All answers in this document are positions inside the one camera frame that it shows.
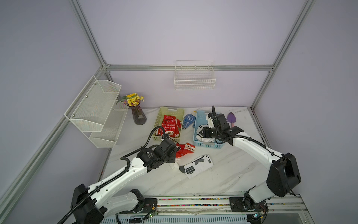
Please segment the white sock black stripes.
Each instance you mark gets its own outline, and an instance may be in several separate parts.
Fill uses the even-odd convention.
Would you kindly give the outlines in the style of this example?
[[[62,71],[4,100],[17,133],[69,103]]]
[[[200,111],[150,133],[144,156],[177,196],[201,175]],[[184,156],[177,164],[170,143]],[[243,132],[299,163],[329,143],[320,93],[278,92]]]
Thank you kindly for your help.
[[[202,142],[211,142],[212,139],[211,138],[205,138],[204,137],[204,128],[208,127],[208,125],[200,125],[198,126],[197,130],[196,130],[196,139],[198,141],[202,141]]]

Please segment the small red santa sock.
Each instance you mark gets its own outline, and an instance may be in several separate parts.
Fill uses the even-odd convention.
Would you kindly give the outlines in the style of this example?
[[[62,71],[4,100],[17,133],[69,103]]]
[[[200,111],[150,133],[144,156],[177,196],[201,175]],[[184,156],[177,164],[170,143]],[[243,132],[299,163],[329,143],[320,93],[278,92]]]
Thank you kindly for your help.
[[[178,149],[176,152],[176,158],[181,158],[188,154],[194,154],[196,150],[196,146],[190,143],[186,143],[186,144],[177,143],[176,146]]]

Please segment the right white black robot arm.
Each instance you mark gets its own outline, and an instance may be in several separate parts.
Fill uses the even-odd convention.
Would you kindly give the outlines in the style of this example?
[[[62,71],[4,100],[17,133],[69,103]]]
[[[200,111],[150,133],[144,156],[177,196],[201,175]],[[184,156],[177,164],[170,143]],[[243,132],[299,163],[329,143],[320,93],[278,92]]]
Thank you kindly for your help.
[[[293,189],[302,181],[296,158],[291,153],[282,154],[252,138],[237,126],[229,125],[225,115],[217,113],[215,107],[206,116],[208,126],[203,128],[203,136],[214,139],[217,144],[228,143],[259,161],[268,170],[267,180],[245,192],[240,209],[254,211],[274,197],[294,195]]]

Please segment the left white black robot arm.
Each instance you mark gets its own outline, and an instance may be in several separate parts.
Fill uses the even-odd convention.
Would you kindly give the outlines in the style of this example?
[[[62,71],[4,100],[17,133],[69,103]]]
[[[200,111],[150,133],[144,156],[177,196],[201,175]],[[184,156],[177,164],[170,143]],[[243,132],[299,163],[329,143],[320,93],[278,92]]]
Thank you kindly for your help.
[[[158,145],[141,148],[121,157],[126,165],[107,178],[85,186],[78,185],[74,189],[70,211],[59,221],[60,224],[74,216],[77,224],[99,224],[114,212],[110,206],[111,198],[125,185],[159,168],[165,163],[175,163],[176,153],[180,149],[177,143],[170,139],[169,134],[163,133]]]

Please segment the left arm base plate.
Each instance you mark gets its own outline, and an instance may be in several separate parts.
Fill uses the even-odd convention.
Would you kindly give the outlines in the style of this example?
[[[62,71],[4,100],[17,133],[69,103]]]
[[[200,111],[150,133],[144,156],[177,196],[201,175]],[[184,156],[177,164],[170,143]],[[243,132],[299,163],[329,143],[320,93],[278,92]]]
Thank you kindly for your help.
[[[120,214],[148,214],[152,211],[156,211],[158,205],[157,198],[146,198],[144,201],[138,202],[134,209],[130,211],[123,211]]]

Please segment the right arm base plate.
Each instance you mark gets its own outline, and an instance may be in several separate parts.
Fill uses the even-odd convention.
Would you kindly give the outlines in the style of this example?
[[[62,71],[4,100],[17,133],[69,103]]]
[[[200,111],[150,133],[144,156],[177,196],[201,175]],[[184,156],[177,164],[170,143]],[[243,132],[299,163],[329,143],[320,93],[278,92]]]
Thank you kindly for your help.
[[[230,197],[229,204],[232,212],[267,212],[266,202],[255,203],[248,197]]]

